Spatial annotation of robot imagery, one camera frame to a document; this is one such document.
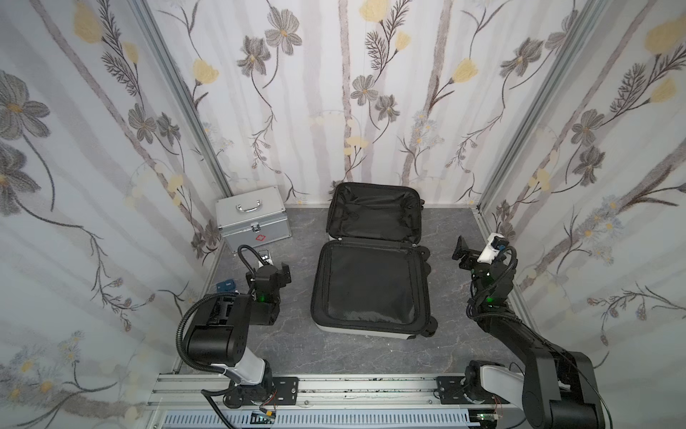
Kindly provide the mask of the white hard-shell suitcase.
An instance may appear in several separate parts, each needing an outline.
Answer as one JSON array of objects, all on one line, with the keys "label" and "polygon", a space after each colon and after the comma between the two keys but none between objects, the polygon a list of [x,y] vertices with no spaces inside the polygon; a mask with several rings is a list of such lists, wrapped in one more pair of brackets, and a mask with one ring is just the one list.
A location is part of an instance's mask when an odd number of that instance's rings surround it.
[{"label": "white hard-shell suitcase", "polygon": [[310,307],[320,330],[402,340],[434,336],[423,204],[409,187],[336,186]]}]

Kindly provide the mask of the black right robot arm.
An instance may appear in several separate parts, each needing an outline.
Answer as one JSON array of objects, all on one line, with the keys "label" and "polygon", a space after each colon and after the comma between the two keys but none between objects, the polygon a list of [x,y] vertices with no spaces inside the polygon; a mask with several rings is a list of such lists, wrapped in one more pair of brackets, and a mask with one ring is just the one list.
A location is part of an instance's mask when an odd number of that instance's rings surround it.
[{"label": "black right robot arm", "polygon": [[509,241],[493,233],[483,250],[473,250],[459,237],[452,257],[471,276],[466,316],[523,363],[516,373],[497,363],[471,361],[464,372],[464,397],[505,400],[523,411],[532,428],[614,427],[591,360],[547,340],[507,305],[518,264]]}]

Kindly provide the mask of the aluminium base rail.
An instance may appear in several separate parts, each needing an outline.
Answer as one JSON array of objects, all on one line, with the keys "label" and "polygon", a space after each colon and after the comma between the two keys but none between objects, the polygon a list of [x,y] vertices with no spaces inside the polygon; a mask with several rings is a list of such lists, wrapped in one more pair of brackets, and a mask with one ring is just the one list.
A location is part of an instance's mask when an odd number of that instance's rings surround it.
[{"label": "aluminium base rail", "polygon": [[[495,409],[515,411],[503,399],[470,402],[458,391],[459,373],[447,375],[298,375],[282,383],[268,408],[318,409]],[[202,390],[229,386],[221,375],[160,375],[146,401],[148,409],[204,409]]]}]

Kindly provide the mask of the small blue box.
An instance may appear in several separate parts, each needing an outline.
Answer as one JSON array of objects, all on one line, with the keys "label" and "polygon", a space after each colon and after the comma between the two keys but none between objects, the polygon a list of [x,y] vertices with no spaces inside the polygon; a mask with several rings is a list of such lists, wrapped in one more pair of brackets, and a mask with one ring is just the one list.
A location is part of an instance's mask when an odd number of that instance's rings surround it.
[{"label": "small blue box", "polygon": [[237,286],[236,282],[233,279],[227,279],[221,282],[218,282],[215,285],[215,289],[217,293],[233,293],[237,291]]}]

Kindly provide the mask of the silver aluminium case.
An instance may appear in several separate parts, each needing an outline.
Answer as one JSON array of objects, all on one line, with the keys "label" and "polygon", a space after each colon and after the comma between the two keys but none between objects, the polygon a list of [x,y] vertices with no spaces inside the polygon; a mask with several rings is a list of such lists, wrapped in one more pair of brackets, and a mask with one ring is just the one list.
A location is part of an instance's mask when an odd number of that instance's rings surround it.
[{"label": "silver aluminium case", "polygon": [[216,202],[218,230],[233,254],[292,236],[286,208],[276,186],[223,198]]}]

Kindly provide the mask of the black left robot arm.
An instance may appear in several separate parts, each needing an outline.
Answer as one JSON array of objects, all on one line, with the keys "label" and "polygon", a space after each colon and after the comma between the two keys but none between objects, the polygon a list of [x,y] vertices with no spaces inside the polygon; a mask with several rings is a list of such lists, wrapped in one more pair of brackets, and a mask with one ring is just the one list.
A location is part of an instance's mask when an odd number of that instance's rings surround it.
[{"label": "black left robot arm", "polygon": [[229,409],[238,409],[246,401],[257,402],[263,409],[276,398],[271,365],[248,348],[248,331],[252,325],[275,323],[280,290],[291,283],[288,265],[277,267],[248,245],[240,245],[237,256],[248,270],[248,291],[201,298],[182,316],[175,334],[177,353],[186,366],[229,379],[223,390],[200,391],[227,428],[233,425],[219,408],[217,397]]}]

